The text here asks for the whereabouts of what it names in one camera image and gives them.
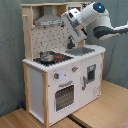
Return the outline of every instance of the wall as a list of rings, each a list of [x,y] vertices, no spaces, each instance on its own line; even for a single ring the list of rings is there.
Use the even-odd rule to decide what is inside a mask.
[[[99,0],[110,12],[113,27],[126,24],[127,0]],[[20,4],[71,2],[69,0],[0,0],[0,116],[16,110],[25,101],[23,65],[24,37]],[[99,41],[87,27],[87,43],[106,48],[103,78],[128,88],[128,35]]]

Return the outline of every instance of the burner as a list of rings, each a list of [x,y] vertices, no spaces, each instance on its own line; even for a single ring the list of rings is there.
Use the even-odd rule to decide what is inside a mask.
[[[52,61],[52,62],[44,62],[44,61],[41,61],[40,58],[36,58],[36,59],[34,59],[34,62],[40,63],[40,64],[48,67],[48,66],[52,66],[52,65],[57,64],[57,63],[64,62],[64,61],[69,60],[69,59],[73,59],[73,57],[66,56],[66,55],[63,55],[63,54],[60,54],[60,53],[58,53],[58,56],[62,56],[62,58],[61,59],[56,59],[55,58],[55,60]]]

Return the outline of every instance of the wooden toy kitchen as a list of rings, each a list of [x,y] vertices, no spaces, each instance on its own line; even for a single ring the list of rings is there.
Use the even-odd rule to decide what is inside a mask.
[[[46,128],[101,95],[105,49],[75,43],[61,20],[69,8],[81,11],[89,3],[21,5],[26,109]]]

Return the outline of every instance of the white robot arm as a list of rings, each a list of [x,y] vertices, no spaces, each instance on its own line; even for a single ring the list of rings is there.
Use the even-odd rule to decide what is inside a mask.
[[[105,7],[94,2],[79,12],[76,8],[71,9],[61,16],[72,37],[76,42],[87,38],[85,27],[93,23],[94,36],[99,40],[128,33],[128,25],[113,28],[109,13]]]

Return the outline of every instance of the wooden table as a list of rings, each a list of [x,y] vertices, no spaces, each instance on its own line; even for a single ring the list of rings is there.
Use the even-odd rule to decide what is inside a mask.
[[[103,80],[101,92],[71,117],[87,128],[115,128],[128,118],[128,89]]]
[[[0,118],[0,128],[44,128],[38,120],[23,109]],[[81,128],[69,118],[64,118],[50,128]]]

